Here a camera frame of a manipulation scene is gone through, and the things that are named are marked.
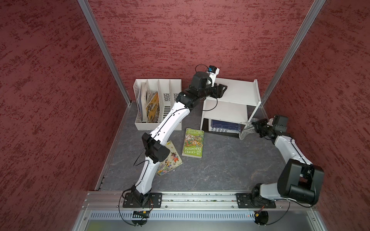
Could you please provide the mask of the grey knitted cloth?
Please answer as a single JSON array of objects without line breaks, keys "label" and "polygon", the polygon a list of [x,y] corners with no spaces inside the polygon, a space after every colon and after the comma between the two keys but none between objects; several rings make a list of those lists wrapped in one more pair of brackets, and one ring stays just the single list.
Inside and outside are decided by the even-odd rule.
[{"label": "grey knitted cloth", "polygon": [[243,130],[239,133],[239,139],[243,140],[246,138],[247,135],[256,133],[253,123],[258,122],[257,118],[252,118],[250,122],[248,122]]}]

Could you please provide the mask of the white two-tier bookshelf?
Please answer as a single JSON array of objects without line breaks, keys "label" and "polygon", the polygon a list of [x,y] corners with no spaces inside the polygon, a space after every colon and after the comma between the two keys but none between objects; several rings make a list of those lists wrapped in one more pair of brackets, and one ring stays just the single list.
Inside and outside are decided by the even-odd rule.
[{"label": "white two-tier bookshelf", "polygon": [[213,120],[240,124],[242,128],[253,119],[261,105],[258,80],[252,82],[217,78],[216,84],[227,86],[220,99],[208,97],[204,100],[200,129],[210,134],[238,138],[238,133],[213,131]]}]

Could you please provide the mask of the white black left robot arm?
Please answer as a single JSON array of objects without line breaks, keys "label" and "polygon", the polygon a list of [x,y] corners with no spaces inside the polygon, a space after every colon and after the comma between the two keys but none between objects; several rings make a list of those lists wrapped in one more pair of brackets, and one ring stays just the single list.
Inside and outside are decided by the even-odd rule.
[{"label": "white black left robot arm", "polygon": [[145,151],[144,166],[138,182],[131,187],[131,195],[140,206],[144,207],[149,200],[157,169],[170,153],[165,144],[177,125],[190,114],[201,100],[207,97],[222,98],[227,90],[226,85],[215,82],[219,71],[219,68],[210,66],[207,68],[207,72],[196,72],[189,87],[178,94],[164,121],[151,133],[142,135],[143,150]]}]

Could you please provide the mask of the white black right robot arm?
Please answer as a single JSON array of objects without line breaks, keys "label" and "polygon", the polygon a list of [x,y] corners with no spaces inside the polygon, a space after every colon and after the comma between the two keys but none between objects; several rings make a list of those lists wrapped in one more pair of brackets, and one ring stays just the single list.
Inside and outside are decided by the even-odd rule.
[{"label": "white black right robot arm", "polygon": [[261,119],[252,125],[261,138],[267,138],[279,150],[285,167],[276,183],[257,184],[252,190],[251,200],[257,203],[288,200],[305,208],[314,206],[319,201],[324,170],[308,160],[287,132],[288,118],[275,115],[270,120]]}]

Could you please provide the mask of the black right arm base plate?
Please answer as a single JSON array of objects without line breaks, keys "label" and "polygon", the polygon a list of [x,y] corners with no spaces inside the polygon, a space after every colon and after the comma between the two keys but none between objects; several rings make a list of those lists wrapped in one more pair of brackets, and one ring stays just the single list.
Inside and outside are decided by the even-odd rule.
[{"label": "black right arm base plate", "polygon": [[273,200],[267,200],[259,195],[253,195],[252,193],[236,193],[235,196],[238,208],[276,208],[276,204]]}]

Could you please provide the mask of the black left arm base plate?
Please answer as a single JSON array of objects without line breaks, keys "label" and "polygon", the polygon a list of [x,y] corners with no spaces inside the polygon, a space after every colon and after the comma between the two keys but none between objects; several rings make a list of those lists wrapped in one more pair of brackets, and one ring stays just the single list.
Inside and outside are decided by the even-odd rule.
[{"label": "black left arm base plate", "polygon": [[123,198],[123,208],[160,208],[162,204],[162,193],[147,193],[145,195],[134,195],[126,193]]}]

